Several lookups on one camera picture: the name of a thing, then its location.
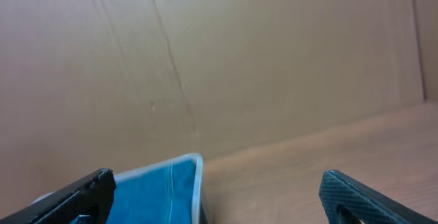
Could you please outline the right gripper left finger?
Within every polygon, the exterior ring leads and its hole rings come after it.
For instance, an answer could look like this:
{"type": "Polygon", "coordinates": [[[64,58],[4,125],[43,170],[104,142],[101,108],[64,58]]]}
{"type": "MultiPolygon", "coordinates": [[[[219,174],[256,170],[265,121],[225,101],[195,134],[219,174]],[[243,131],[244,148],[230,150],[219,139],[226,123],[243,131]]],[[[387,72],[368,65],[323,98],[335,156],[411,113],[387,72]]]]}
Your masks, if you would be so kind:
{"type": "Polygon", "coordinates": [[[86,223],[105,223],[114,202],[115,189],[113,171],[98,169],[1,219],[1,222],[58,224],[85,217],[86,223]]]}

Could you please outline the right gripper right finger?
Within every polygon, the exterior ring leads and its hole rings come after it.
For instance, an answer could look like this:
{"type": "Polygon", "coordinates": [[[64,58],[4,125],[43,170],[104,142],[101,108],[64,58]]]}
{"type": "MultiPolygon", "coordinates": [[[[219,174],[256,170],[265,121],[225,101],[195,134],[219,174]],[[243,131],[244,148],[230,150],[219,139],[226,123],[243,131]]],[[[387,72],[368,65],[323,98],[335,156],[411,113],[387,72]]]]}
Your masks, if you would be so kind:
{"type": "Polygon", "coordinates": [[[323,173],[319,198],[330,224],[437,224],[337,170],[323,173]]]}

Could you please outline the blue denim jeans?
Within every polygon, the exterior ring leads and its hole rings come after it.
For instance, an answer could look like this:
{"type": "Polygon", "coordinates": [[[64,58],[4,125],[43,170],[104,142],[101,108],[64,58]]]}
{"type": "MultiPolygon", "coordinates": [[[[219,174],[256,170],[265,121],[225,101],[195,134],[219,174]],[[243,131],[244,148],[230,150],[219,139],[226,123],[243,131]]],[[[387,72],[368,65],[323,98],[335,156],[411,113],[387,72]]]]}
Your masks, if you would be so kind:
{"type": "Polygon", "coordinates": [[[114,179],[107,224],[208,222],[201,203],[203,158],[198,153],[119,173],[114,179]]]}

